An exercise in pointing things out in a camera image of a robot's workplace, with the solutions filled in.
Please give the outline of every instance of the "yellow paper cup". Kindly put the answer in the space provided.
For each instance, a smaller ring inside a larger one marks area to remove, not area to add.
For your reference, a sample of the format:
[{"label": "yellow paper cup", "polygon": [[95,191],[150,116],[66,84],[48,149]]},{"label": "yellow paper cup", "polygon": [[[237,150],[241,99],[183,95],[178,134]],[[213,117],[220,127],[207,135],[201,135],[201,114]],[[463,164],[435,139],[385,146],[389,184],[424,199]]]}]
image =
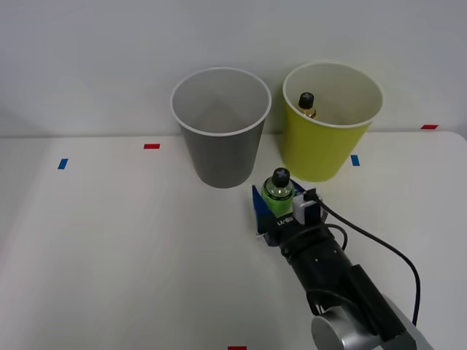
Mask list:
[{"label": "yellow paper cup", "polygon": [[[339,63],[307,63],[287,75],[282,157],[291,174],[319,182],[336,175],[382,108],[382,91],[369,76]],[[304,92],[314,95],[316,119],[299,112]]]}]

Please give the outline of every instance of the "cup rim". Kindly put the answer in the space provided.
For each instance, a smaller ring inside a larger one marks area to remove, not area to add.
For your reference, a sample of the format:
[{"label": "cup rim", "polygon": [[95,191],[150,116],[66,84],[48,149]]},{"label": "cup rim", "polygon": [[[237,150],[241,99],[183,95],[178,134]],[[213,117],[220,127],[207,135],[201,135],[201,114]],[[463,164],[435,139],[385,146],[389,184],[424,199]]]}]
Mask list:
[{"label": "cup rim", "polygon": [[[267,92],[267,96],[268,96],[268,106],[266,107],[266,110],[264,111],[264,114],[261,116],[260,119],[258,119],[256,122],[254,122],[252,125],[250,126],[247,126],[246,128],[243,128],[243,129],[240,129],[240,130],[237,130],[237,131],[232,131],[230,133],[208,133],[206,131],[201,131],[201,130],[198,130],[198,129],[195,129],[195,128],[192,128],[191,126],[187,125],[186,123],[184,123],[183,121],[181,121],[180,118],[178,118],[177,114],[175,113],[174,111],[174,96],[175,96],[175,93],[177,92],[178,88],[180,87],[180,85],[182,85],[184,82],[186,82],[188,79],[198,75],[198,74],[201,74],[201,73],[204,73],[206,71],[214,71],[214,70],[226,70],[226,71],[236,71],[236,72],[239,72],[239,73],[243,73],[243,74],[247,74],[249,76],[251,76],[252,78],[254,78],[255,80],[257,80],[262,86],[263,88],[266,90]],[[214,137],[226,137],[226,136],[235,136],[235,135],[239,135],[241,133],[245,133],[253,128],[256,128],[258,125],[260,125],[265,119],[266,117],[268,116],[269,114],[269,111],[271,110],[271,91],[269,90],[268,88],[268,85],[266,85],[266,83],[261,80],[259,77],[257,77],[256,75],[254,75],[253,73],[250,73],[249,71],[245,71],[244,69],[239,69],[239,68],[233,68],[233,67],[224,67],[224,66],[221,66],[221,67],[211,67],[211,68],[207,68],[207,69],[200,69],[198,71],[195,71],[193,72],[192,74],[189,74],[187,75],[185,78],[183,78],[174,88],[174,90],[172,91],[172,94],[170,96],[170,110],[172,112],[172,115],[174,116],[175,120],[183,127],[183,128],[186,128],[188,129],[189,131],[192,131],[194,133],[197,133],[199,135],[204,135],[204,136],[214,136]]]},{"label": "cup rim", "polygon": [[[331,65],[334,65],[334,66],[343,66],[343,67],[347,67],[347,68],[350,68],[350,69],[353,69],[354,71],[357,71],[358,73],[364,75],[365,77],[369,78],[375,85],[376,87],[378,88],[379,90],[379,93],[381,94],[381,107],[379,108],[379,111],[373,116],[371,117],[370,119],[368,120],[365,120],[364,122],[360,122],[360,123],[357,123],[357,124],[351,124],[351,125],[338,125],[338,124],[328,124],[326,122],[320,122],[319,120],[314,120],[314,119],[311,119],[311,118],[308,118],[305,114],[303,114],[302,112],[300,112],[297,108],[294,107],[294,105],[290,102],[288,96],[287,96],[287,93],[285,91],[285,86],[287,85],[287,82],[289,80],[289,78],[294,74],[296,73],[298,70],[300,69],[303,69],[307,66],[313,66],[313,65],[318,65],[318,64],[331,64]],[[308,122],[311,122],[311,123],[314,123],[314,124],[318,124],[318,125],[321,125],[321,126],[325,126],[325,127],[328,127],[328,128],[336,128],[336,129],[351,129],[351,128],[358,128],[359,126],[363,126],[363,125],[366,125],[366,124],[369,124],[373,121],[373,119],[381,112],[381,109],[383,107],[383,104],[385,102],[385,99],[384,99],[384,95],[382,93],[382,89],[381,89],[381,86],[375,82],[373,80],[373,78],[371,78],[369,75],[367,75],[367,73],[361,71],[360,69],[357,69],[351,65],[348,65],[348,64],[343,64],[343,63],[339,63],[339,62],[333,62],[333,61],[312,61],[312,62],[308,62],[308,63],[305,63],[305,64],[302,64],[296,68],[294,68],[294,70],[292,70],[289,74],[287,74],[286,78],[284,79],[284,82],[282,83],[282,94],[284,96],[284,99],[285,99],[285,102],[287,103],[287,105],[300,117],[304,118],[306,121]]]}]

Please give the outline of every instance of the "green bottle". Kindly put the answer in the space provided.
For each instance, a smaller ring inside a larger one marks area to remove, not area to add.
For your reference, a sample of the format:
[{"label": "green bottle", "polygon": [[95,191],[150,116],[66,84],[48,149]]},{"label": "green bottle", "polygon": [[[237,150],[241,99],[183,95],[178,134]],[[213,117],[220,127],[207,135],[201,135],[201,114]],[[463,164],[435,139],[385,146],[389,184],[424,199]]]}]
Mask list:
[{"label": "green bottle", "polygon": [[286,168],[277,168],[263,184],[263,198],[269,209],[281,217],[291,212],[290,205],[294,193],[290,172]]}]

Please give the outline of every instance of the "metal cylinder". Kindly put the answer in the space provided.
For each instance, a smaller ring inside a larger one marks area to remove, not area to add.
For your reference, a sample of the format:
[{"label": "metal cylinder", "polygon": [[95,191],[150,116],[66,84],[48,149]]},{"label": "metal cylinder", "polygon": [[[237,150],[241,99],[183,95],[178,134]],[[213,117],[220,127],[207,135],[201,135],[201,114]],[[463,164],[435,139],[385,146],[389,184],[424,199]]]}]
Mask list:
[{"label": "metal cylinder", "polygon": [[345,306],[334,306],[316,316],[312,334],[318,350],[372,350],[382,343]]}]

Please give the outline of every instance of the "blue tape marker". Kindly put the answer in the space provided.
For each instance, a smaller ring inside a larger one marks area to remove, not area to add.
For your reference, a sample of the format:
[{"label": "blue tape marker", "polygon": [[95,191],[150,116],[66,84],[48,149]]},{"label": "blue tape marker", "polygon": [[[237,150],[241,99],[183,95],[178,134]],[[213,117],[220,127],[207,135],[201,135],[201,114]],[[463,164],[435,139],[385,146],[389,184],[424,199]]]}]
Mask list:
[{"label": "blue tape marker", "polygon": [[68,163],[68,158],[62,159],[60,161],[60,164],[58,164],[58,170],[64,170],[67,163]]},{"label": "blue tape marker", "polygon": [[352,165],[353,166],[360,166],[360,161],[358,160],[357,155],[351,155],[350,159],[352,159]]}]

